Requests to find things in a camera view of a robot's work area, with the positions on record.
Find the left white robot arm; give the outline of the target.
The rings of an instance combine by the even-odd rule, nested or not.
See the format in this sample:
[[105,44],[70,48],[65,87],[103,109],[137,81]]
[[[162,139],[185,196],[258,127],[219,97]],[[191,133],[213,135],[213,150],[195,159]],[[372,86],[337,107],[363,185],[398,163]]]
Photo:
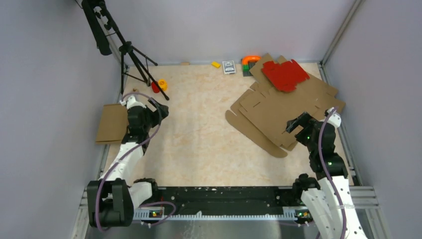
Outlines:
[[143,202],[153,206],[160,198],[153,179],[136,180],[131,186],[127,182],[156,135],[156,132],[150,135],[150,130],[159,130],[169,108],[147,97],[156,109],[152,111],[136,95],[128,93],[120,101],[126,108],[128,125],[116,158],[99,179],[90,181],[86,187],[89,224],[100,231],[131,225],[137,207]]

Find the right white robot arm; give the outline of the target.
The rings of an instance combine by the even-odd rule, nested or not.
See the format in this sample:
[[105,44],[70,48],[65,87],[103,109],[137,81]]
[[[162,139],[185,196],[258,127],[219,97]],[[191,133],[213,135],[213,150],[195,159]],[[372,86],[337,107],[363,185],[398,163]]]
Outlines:
[[307,112],[287,122],[286,132],[302,129],[295,139],[309,153],[315,178],[300,175],[293,184],[292,199],[305,205],[318,229],[319,239],[365,239],[353,203],[348,172],[342,157],[335,152],[335,130],[341,125],[337,107],[325,111],[325,118],[317,120]]

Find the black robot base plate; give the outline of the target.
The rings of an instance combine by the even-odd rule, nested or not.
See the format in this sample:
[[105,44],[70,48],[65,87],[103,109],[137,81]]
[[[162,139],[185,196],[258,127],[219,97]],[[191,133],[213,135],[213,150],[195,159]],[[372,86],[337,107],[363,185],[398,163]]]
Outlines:
[[312,222],[307,207],[291,187],[160,187],[149,203],[135,210],[135,222],[169,221],[284,221],[289,225]]

